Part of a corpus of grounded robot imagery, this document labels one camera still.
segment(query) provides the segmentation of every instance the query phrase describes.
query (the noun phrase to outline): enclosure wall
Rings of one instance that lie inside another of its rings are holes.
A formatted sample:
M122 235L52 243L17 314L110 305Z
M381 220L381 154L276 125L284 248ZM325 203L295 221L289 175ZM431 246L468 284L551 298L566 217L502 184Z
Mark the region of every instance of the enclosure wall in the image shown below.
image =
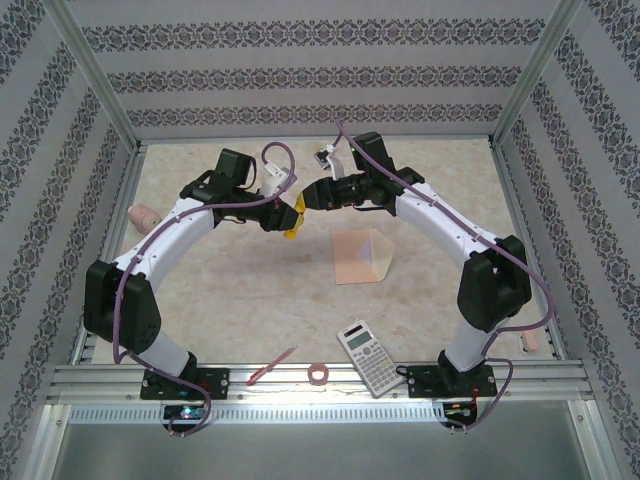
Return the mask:
M335 116L354 131L489 134L556 0L70 5L154 139L333 134Z
M582 4L502 153L626 476L640 476L640 17Z
M69 361L129 153L42 5L1 0L0 12L0 478L10 478L49 367Z

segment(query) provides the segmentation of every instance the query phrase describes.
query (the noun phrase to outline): metal rail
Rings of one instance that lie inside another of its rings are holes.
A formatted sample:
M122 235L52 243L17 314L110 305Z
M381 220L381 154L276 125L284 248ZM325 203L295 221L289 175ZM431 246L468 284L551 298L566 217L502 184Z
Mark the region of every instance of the metal rail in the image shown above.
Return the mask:
M505 401L593 398L581 361L514 361L514 364L515 372L504 397ZM252 387L248 387L246 382L262 365L202 366L231 370L228 399L214 402L216 404L389 404L423 401L410 399L406 385L399 386L381 399L374 399L351 364L328 364L329 383L321 387L309 384L309 364L279 365ZM500 388L508 369L501 364L495 364L493 368ZM149 404L149 401L143 401L139 396L143 372L144 369L136 365L58 366L46 401L48 404L65 405Z

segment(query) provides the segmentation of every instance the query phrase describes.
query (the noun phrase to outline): beige floor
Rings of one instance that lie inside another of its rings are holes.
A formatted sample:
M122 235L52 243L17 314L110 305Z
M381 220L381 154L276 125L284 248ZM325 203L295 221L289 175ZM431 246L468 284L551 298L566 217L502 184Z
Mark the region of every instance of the beige floor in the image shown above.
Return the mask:
M216 142L151 146L135 203L169 212L182 187L213 168L223 147L259 158L266 142ZM298 182L285 195L293 205L310 182L325 176L313 160L322 141L288 142L296 154ZM413 167L454 208L494 233L513 232L503 193L485 140L387 140L396 166ZM353 171L345 142L339 153ZM270 158L286 165L284 152ZM381 283L335 285L331 230L377 228L397 246ZM141 239L129 225L123 251ZM197 243L157 292L163 330L194 352L200 362L268 362L292 345L291 362L342 362L348 357L336 332L366 320L396 361L435 360L461 321L456 306L460 272L430 239L386 212L345 208L312 212L293 240L265 233L255 224L224 222ZM540 318L530 302L512 321ZM517 334L505 334L492 354L533 358L522 352ZM543 332L535 358L549 358ZM100 341L94 363L111 363Z

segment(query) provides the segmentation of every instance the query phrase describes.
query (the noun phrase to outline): calculator display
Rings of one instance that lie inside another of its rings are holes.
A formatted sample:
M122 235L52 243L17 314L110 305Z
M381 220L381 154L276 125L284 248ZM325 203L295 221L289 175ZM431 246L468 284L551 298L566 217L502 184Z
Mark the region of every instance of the calculator display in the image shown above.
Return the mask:
M371 340L371 335L369 335L369 332L364 332L364 333L361 333L360 335L358 335L353 340L349 340L347 342L347 345L349 345L349 348L351 350L355 350L360 345L363 345L363 344L367 343L369 340Z

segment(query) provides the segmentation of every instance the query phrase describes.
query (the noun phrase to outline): calculator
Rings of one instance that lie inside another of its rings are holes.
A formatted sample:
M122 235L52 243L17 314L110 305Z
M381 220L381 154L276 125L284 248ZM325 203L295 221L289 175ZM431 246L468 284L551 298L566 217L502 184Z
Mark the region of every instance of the calculator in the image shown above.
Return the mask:
M396 365L385 352L369 325L359 320L338 333L338 340L351 357L373 398L378 398L404 382Z

